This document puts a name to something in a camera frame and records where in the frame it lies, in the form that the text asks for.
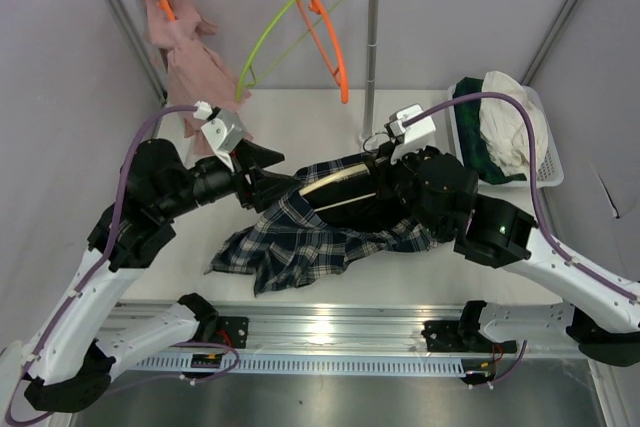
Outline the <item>cream plastic hanger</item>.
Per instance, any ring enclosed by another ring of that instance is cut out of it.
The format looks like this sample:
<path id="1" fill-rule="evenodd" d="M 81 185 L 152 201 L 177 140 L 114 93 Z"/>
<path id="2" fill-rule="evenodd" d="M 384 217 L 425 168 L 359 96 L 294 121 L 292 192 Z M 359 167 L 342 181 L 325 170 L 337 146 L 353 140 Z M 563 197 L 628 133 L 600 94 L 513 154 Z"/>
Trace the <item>cream plastic hanger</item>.
<path id="1" fill-rule="evenodd" d="M 378 140 L 379 136 L 389 135 L 385 131 L 374 132 L 369 135 L 366 139 L 361 141 L 362 151 L 367 155 L 374 155 L 378 152 L 379 145 L 381 142 Z M 352 165 L 350 167 L 344 168 L 338 172 L 335 172 L 329 176 L 319 179 L 318 181 L 311 183 L 299 190 L 299 194 L 301 197 L 307 197 L 309 194 L 327 187 L 332 183 L 338 183 L 345 180 L 349 180 L 355 178 L 359 175 L 369 175 L 370 169 L 367 164 L 362 161 L 356 165 Z"/>

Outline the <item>plaid green white skirt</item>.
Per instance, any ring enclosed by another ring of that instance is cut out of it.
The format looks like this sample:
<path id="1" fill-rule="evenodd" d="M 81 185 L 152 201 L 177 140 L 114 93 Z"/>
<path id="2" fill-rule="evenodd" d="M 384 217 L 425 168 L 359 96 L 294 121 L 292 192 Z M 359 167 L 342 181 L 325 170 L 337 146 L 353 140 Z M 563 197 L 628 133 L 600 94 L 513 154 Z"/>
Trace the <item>plaid green white skirt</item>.
<path id="1" fill-rule="evenodd" d="M 395 199 L 369 198 L 318 213 L 293 189 L 254 225 L 231 235 L 206 272 L 252 275 L 258 296 L 342 274 L 381 251 L 417 253 L 439 245 Z"/>

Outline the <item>pink pleated skirt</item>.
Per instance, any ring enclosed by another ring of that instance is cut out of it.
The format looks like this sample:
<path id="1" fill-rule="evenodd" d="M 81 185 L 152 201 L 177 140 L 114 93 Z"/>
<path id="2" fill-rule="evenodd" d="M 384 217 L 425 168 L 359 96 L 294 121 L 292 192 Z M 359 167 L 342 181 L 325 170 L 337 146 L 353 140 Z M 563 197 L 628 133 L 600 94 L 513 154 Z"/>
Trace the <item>pink pleated skirt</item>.
<path id="1" fill-rule="evenodd" d="M 204 101 L 223 110 L 239 110 L 250 91 L 236 96 L 239 77 L 203 40 L 217 32 L 217 25 L 203 17 L 191 0 L 168 0 L 174 20 L 159 0 L 144 3 L 148 40 L 166 57 L 168 102 L 193 105 Z"/>

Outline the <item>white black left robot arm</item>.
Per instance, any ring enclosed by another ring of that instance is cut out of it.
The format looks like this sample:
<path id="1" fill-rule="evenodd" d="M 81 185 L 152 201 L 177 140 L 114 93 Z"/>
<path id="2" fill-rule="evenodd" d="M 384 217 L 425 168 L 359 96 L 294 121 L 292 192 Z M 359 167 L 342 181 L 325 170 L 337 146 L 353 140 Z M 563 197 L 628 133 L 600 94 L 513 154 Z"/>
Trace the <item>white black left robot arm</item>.
<path id="1" fill-rule="evenodd" d="M 29 404 L 41 412 L 80 412 L 124 371 L 156 352 L 219 340 L 218 311 L 196 293 L 119 334 L 98 332 L 123 293 L 175 238 L 176 218 L 227 196 L 246 209 L 264 211 L 297 183 L 269 172 L 284 159 L 243 140 L 229 165 L 207 157 L 187 168 L 166 139 L 138 145 L 122 166 L 115 203 L 91 231 L 76 278 L 36 343 L 36 358 L 24 374 Z"/>

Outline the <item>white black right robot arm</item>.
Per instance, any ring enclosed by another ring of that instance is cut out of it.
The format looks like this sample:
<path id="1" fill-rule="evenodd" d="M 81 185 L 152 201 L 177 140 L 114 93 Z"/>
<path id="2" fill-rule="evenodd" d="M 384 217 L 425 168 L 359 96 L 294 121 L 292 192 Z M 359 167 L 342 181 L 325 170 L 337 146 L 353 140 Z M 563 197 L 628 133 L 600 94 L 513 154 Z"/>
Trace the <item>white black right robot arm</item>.
<path id="1" fill-rule="evenodd" d="M 439 243 L 467 261 L 527 278 L 561 297 L 549 305 L 467 302 L 456 321 L 428 321 L 435 352 L 487 352 L 518 342 L 574 346 L 615 367 L 639 361 L 639 284 L 617 276 L 562 244 L 541 220 L 478 191 L 477 175 L 452 155 L 427 146 L 401 158 L 387 141 L 374 158 L 383 193 Z"/>

